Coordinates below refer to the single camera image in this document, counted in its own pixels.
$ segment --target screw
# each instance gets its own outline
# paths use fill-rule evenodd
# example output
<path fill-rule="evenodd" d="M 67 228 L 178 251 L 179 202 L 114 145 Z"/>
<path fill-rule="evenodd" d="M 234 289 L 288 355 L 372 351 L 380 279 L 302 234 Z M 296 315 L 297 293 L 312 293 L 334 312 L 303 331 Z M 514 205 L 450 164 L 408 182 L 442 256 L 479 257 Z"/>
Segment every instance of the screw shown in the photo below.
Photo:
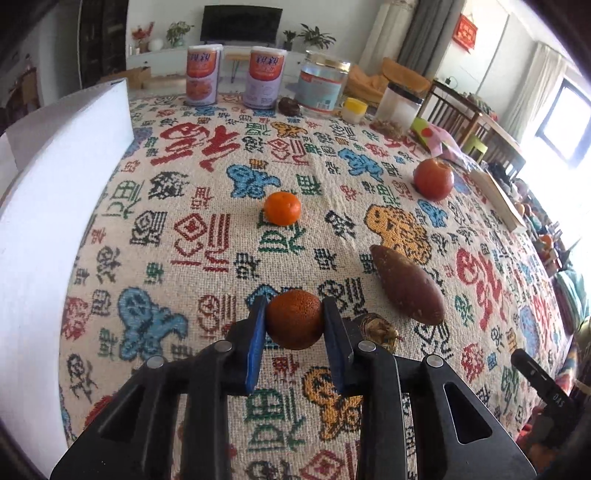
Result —
<path fill-rule="evenodd" d="M 362 340 L 357 344 L 357 346 L 362 352 L 373 352 L 375 350 L 375 343 L 369 340 Z"/>
<path fill-rule="evenodd" d="M 427 357 L 427 363 L 433 368 L 439 368 L 443 366 L 443 359 L 439 355 L 429 355 Z"/>
<path fill-rule="evenodd" d="M 164 357 L 160 355 L 151 356 L 146 360 L 146 365 L 148 365 L 148 368 L 160 368 L 164 365 Z"/>
<path fill-rule="evenodd" d="M 219 342 L 216 342 L 214 348 L 220 353 L 229 352 L 230 350 L 232 350 L 232 342 L 228 342 L 227 340 L 220 340 Z"/>

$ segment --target potted plant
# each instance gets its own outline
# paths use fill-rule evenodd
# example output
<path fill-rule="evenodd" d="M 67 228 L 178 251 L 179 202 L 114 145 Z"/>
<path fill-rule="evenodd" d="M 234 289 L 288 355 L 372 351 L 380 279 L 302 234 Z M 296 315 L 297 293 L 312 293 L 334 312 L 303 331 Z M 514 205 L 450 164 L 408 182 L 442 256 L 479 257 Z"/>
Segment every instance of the potted plant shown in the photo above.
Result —
<path fill-rule="evenodd" d="M 166 40 L 170 42 L 172 48 L 182 47 L 184 45 L 184 36 L 189 33 L 194 25 L 188 25 L 184 21 L 172 22 L 166 32 Z"/>
<path fill-rule="evenodd" d="M 294 38 L 297 36 L 297 33 L 293 30 L 285 30 L 283 32 L 285 35 L 285 41 L 283 42 L 283 49 L 287 51 L 291 51 L 294 46 Z"/>
<path fill-rule="evenodd" d="M 317 47 L 324 50 L 325 48 L 329 48 L 336 41 L 336 38 L 331 37 L 330 34 L 320 32 L 318 27 L 310 28 L 305 24 L 301 24 L 301 26 L 304 28 L 298 37 L 304 37 L 304 43 L 311 47 Z"/>

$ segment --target red decoration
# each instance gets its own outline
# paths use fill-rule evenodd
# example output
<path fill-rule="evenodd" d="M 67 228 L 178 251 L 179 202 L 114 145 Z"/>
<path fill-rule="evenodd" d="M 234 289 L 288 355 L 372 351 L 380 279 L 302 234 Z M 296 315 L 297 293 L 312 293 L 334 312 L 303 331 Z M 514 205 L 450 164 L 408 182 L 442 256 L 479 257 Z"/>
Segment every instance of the red decoration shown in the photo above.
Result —
<path fill-rule="evenodd" d="M 463 48 L 470 51 L 476 45 L 476 32 L 478 28 L 465 15 L 460 15 L 457 21 L 456 29 L 453 33 L 453 39 Z"/>

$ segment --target woven tablecloth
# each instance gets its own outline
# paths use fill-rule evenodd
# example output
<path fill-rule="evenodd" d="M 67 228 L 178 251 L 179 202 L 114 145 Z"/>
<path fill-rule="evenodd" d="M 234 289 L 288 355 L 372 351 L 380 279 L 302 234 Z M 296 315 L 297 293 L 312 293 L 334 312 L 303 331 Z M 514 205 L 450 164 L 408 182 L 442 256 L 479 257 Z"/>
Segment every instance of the woven tablecloth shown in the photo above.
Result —
<path fill-rule="evenodd" d="M 201 108 L 176 96 L 131 102 L 135 141 L 90 219 L 64 307 L 68 441 L 147 358 L 195 354 L 246 318 L 255 296 L 289 288 L 335 297 L 343 317 L 379 313 L 400 333 L 397 355 L 440 355 L 515 436 L 536 395 L 511 367 L 511 352 L 525 348 L 554 375 L 567 348 L 527 236 L 507 231 L 465 171 L 456 170 L 447 199 L 426 201 L 412 176 L 427 153 L 409 138 L 220 100 Z M 302 201 L 288 228 L 262 213 L 278 190 Z M 425 326 L 391 307 L 372 244 L 433 277 L 444 323 Z M 336 394 L 327 365 L 322 339 L 300 352 L 267 339 L 257 390 L 229 399 L 235 478 L 353 480 L 361 400 Z M 177 443 L 181 431 L 179 421 Z M 178 445 L 175 457 L 173 476 Z"/>

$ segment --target red apple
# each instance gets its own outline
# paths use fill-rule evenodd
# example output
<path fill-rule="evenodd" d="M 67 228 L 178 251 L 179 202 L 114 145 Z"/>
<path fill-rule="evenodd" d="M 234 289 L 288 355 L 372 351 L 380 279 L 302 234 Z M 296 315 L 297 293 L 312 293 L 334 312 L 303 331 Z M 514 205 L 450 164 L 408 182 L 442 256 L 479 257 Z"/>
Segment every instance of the red apple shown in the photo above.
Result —
<path fill-rule="evenodd" d="M 443 200 L 453 189 L 453 170 L 444 161 L 423 160 L 414 170 L 414 186 L 427 200 Z"/>

